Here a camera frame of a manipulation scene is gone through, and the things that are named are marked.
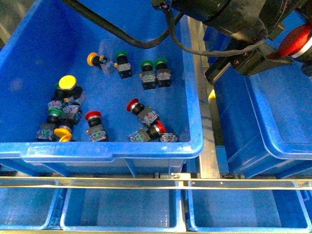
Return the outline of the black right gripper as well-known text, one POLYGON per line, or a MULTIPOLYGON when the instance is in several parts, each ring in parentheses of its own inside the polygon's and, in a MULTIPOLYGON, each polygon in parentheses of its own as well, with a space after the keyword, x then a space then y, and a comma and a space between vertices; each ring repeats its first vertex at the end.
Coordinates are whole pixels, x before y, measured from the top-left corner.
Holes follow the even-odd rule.
POLYGON ((253 51, 231 57, 219 57, 205 72, 207 81, 213 85, 216 80, 229 68, 233 67, 244 76, 255 75, 273 68, 291 65, 289 56, 280 56, 277 49, 264 43, 253 51))

